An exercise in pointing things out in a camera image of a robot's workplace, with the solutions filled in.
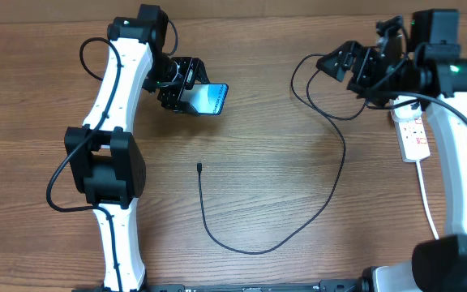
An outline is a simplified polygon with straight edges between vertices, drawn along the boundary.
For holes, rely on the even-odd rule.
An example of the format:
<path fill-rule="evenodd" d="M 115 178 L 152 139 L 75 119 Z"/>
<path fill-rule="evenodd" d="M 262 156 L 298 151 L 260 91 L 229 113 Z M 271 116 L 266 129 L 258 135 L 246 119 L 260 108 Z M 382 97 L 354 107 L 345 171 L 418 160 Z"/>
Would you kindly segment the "white power strip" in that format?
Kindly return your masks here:
<path fill-rule="evenodd" d="M 393 100 L 405 101 L 413 97 L 399 96 Z M 403 162 L 416 162 L 431 154 L 422 116 L 407 122 L 394 122 Z"/>

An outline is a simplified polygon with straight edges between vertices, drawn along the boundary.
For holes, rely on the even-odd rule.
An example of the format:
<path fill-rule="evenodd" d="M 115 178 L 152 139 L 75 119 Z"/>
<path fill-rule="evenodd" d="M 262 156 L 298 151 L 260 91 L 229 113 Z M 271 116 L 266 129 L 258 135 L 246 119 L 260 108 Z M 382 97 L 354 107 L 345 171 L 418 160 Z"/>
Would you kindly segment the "Samsung Galaxy smartphone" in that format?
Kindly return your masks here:
<path fill-rule="evenodd" d="M 180 99 L 189 101 L 201 115 L 220 115 L 229 91 L 227 84 L 195 84 Z"/>

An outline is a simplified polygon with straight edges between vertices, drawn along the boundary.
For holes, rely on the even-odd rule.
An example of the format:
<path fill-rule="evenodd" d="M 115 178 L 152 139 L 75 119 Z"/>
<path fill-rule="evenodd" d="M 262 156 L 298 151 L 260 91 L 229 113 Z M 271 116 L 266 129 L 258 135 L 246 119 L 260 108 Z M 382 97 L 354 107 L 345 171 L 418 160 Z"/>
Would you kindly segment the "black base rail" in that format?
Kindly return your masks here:
<path fill-rule="evenodd" d="M 362 279 L 330 279 L 309 284 L 254 284 L 254 285 L 217 285 L 184 286 L 183 284 L 148 285 L 142 283 L 138 289 L 122 291 L 140 292 L 370 292 L 371 284 Z"/>

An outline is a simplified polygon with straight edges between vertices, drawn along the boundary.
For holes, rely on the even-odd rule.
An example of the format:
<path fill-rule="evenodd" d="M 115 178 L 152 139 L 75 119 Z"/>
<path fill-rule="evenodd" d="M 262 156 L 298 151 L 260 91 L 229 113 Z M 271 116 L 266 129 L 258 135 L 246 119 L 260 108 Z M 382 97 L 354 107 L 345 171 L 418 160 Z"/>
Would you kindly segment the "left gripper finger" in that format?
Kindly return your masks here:
<path fill-rule="evenodd" d="M 194 85 L 196 82 L 200 84 L 210 84 L 210 79 L 208 78 L 204 62 L 199 58 L 193 58 L 191 64 L 191 84 Z"/>
<path fill-rule="evenodd" d="M 169 109 L 179 114 L 199 116 L 199 112 L 189 101 L 182 101 L 180 98 L 171 98 L 169 100 Z"/>

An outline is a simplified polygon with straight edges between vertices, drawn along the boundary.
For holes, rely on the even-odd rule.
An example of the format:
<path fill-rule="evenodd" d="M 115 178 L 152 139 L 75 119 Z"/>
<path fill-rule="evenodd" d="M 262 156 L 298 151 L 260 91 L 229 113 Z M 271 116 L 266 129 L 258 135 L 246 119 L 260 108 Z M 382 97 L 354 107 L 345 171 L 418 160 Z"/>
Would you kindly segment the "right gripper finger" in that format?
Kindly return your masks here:
<path fill-rule="evenodd" d="M 342 82 L 346 71 L 354 64 L 358 54 L 358 43 L 346 41 L 343 45 L 324 55 L 316 63 L 316 68 L 338 82 Z"/>
<path fill-rule="evenodd" d="M 379 87 L 379 84 L 373 84 L 370 87 L 363 87 L 358 84 L 355 79 L 348 82 L 347 90 L 357 94 L 358 99 L 371 100 L 373 99 L 374 91 Z"/>

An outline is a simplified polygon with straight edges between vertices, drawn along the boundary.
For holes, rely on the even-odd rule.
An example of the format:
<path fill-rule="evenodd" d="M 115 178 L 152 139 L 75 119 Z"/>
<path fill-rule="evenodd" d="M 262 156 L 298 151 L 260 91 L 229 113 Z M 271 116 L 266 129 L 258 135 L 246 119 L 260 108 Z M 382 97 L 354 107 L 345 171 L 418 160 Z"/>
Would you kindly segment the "white charger plug adapter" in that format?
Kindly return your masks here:
<path fill-rule="evenodd" d="M 392 100 L 390 111 L 394 122 L 407 122 L 422 115 L 421 104 L 414 99 L 405 101 Z"/>

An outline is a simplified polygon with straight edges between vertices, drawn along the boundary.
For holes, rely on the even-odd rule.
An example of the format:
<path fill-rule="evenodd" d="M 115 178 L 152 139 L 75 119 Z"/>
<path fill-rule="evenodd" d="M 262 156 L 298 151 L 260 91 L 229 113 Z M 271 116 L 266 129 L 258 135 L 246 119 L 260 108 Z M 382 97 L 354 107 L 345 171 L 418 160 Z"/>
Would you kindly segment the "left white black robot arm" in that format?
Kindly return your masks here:
<path fill-rule="evenodd" d="M 155 5 L 141 5 L 135 18 L 114 19 L 103 38 L 109 55 L 95 103 L 83 125 L 67 128 L 64 137 L 66 165 L 86 198 L 82 209 L 95 214 L 101 232 L 101 291 L 147 288 L 137 229 L 146 165 L 133 136 L 141 93 L 155 93 L 175 113 L 213 116 L 221 114 L 229 91 L 209 80 L 200 59 L 164 53 L 170 26 Z"/>

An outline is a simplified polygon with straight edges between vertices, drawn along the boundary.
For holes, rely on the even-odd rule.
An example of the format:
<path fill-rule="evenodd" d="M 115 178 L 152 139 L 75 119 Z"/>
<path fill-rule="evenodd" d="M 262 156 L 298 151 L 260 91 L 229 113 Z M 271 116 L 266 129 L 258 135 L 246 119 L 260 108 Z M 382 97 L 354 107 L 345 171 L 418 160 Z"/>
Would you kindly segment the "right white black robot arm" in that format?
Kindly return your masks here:
<path fill-rule="evenodd" d="M 467 58 L 458 42 L 459 11 L 413 13 L 406 28 L 401 16 L 376 25 L 379 41 L 356 41 L 323 56 L 318 70 L 342 81 L 378 109 L 418 103 L 429 122 L 446 195 L 446 234 L 419 243 L 409 261 L 367 268 L 356 291 L 467 291 Z"/>

